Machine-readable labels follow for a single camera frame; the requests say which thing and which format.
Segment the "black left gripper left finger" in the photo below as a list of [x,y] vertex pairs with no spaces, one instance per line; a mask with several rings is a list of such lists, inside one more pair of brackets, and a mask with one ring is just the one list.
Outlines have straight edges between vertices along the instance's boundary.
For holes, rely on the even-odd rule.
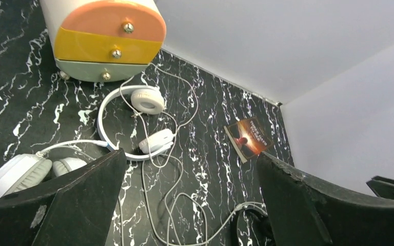
[[116,150],[0,198],[0,245],[104,245],[126,161]]

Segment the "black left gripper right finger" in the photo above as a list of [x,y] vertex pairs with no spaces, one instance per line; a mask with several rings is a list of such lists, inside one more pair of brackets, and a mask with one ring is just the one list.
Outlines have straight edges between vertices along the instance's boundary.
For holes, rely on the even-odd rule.
[[257,158],[277,245],[394,245],[394,200],[325,181],[277,158]]

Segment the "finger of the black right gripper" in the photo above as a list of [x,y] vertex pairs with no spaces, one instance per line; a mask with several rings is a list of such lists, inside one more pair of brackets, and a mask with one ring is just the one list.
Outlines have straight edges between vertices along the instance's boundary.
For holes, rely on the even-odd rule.
[[366,184],[377,197],[394,200],[394,179],[375,176]]

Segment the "large white over-ear headphones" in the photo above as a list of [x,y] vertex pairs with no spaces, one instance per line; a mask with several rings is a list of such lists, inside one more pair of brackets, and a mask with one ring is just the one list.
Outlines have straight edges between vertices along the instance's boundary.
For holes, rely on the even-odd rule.
[[[100,147],[104,148],[111,148],[112,150],[118,150],[119,148],[116,146],[113,146],[107,141],[102,141],[102,140],[88,140],[88,139],[83,139],[83,140],[71,140],[71,141],[65,141],[62,143],[54,144],[50,147],[47,147],[41,151],[36,152],[35,154],[19,154],[14,157],[12,157],[9,161],[7,161],[5,164],[3,164],[0,167],[0,198],[4,197],[5,195],[9,195],[21,190],[25,190],[28,188],[31,188],[33,186],[38,185],[41,183],[44,178],[47,176],[49,171],[52,168],[55,168],[55,174],[56,176],[61,176],[64,174],[67,174],[71,171],[74,171],[78,168],[81,168],[85,166],[87,163],[81,159],[78,158],[67,158],[66,160],[60,160],[56,163],[52,163],[51,160],[46,159],[44,156],[48,152],[50,152],[53,149],[57,148],[70,148],[73,149],[77,152],[82,153],[86,157],[90,158],[91,160],[95,160],[93,157],[89,156],[88,154],[78,150],[74,146],[71,146],[72,144],[77,144],[77,143],[92,143]],[[205,223],[204,228],[205,228],[205,239],[202,242],[196,242],[194,244],[181,244],[178,238],[177,231],[174,227],[173,223],[173,218],[172,218],[172,209],[175,207],[175,203],[177,201],[177,198],[179,196],[185,196],[189,200],[193,202],[193,204],[197,207],[199,207],[202,211],[203,214],[203,221]],[[234,215],[239,215],[240,211],[245,211],[246,209],[250,209],[251,212],[255,212],[257,214],[256,216],[266,216],[266,212],[264,212],[263,208],[263,203],[259,202],[253,202],[253,201],[247,201],[240,203],[237,205],[233,211],[229,214],[227,219],[222,223],[221,227],[211,236],[208,238],[207,235],[207,216],[205,211],[203,210],[203,207],[198,204],[191,196],[185,194],[185,193],[179,193],[177,197],[175,198],[173,204],[171,205],[171,209],[168,208],[167,206],[167,212],[169,214],[168,218],[168,225],[172,224],[174,234],[176,236],[176,239],[178,241],[178,244],[174,244],[167,240],[163,240],[157,233],[156,229],[154,228],[153,224],[153,219],[151,217],[151,212],[150,208],[147,207],[148,209],[148,215],[149,215],[149,220],[150,224],[152,226],[153,232],[155,233],[155,236],[165,245],[207,245],[211,240],[215,238],[216,235],[218,235],[225,227],[227,222],[230,221],[231,218],[233,218]]]

